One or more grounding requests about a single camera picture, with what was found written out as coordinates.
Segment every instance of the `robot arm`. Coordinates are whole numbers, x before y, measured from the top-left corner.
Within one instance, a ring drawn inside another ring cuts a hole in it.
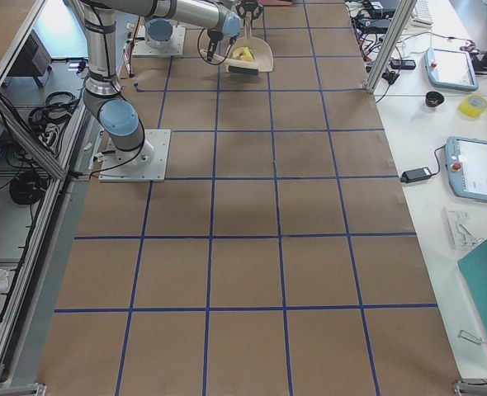
[[[120,94],[116,76],[115,12],[164,17],[205,27],[213,40],[239,34],[240,18],[227,7],[201,0],[79,0],[83,5],[89,75],[84,103],[109,133],[117,157],[136,159],[144,147],[144,129],[134,107]]]

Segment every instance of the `yellow object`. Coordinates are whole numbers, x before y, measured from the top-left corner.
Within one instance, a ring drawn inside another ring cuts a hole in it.
[[[249,47],[238,47],[234,49],[231,58],[238,59],[238,60],[245,60],[247,62],[254,61],[253,53],[251,52]]]
[[[467,95],[458,106],[463,114],[476,118],[487,109],[487,101],[480,95]]]

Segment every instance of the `white mounting plate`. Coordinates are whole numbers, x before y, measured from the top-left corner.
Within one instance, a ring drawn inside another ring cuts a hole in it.
[[[138,58],[183,56],[183,46],[185,43],[186,31],[187,28],[185,26],[174,26],[172,42],[169,43],[167,46],[163,46],[161,48],[149,47],[148,45],[146,45],[144,40],[137,41],[135,43],[132,55]],[[144,38],[144,26],[139,27],[137,37]]]
[[[167,171],[168,147],[170,146],[171,130],[146,130],[145,139],[154,146],[154,158],[150,163],[142,167],[130,167],[126,164],[124,167],[118,167],[109,171],[99,173],[101,182],[154,182],[164,181]],[[111,139],[108,141],[106,150],[115,150]],[[102,161],[102,169],[114,167],[121,162],[115,155],[107,155]]]

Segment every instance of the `white table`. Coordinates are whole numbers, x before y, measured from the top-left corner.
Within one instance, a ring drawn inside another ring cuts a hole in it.
[[[448,0],[430,0],[429,10],[435,20],[433,31],[441,35],[468,36]],[[408,40],[406,50],[421,51],[429,45],[429,35],[422,35]],[[458,48],[462,42],[433,38],[433,45]],[[433,151],[444,145],[449,136],[487,140],[487,111],[477,119],[462,115],[457,107],[469,92],[433,88],[422,57],[422,54],[412,56],[419,67],[414,71],[402,71],[397,83],[378,103],[399,173],[425,166],[435,171]],[[479,85],[476,93],[487,98],[487,77],[480,77]],[[381,81],[376,94],[385,89],[386,82]],[[425,92],[431,90],[442,92],[446,98],[434,109],[424,104]],[[443,213],[444,209],[467,212],[470,219],[466,227],[474,236],[487,238],[487,203],[456,197],[448,184],[444,154],[438,152],[438,156],[442,163],[440,174],[428,181],[404,185],[404,194],[461,377],[487,378],[487,343],[479,346],[458,337],[460,330],[464,330],[487,341],[480,316],[457,266],[457,260],[467,252],[452,247]]]

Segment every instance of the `tablet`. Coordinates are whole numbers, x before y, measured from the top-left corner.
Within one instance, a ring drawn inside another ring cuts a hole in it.
[[[465,51],[429,48],[425,53],[425,68],[434,87],[476,91],[475,70]]]
[[[487,141],[452,136],[445,154],[449,184],[455,194],[487,201]]]

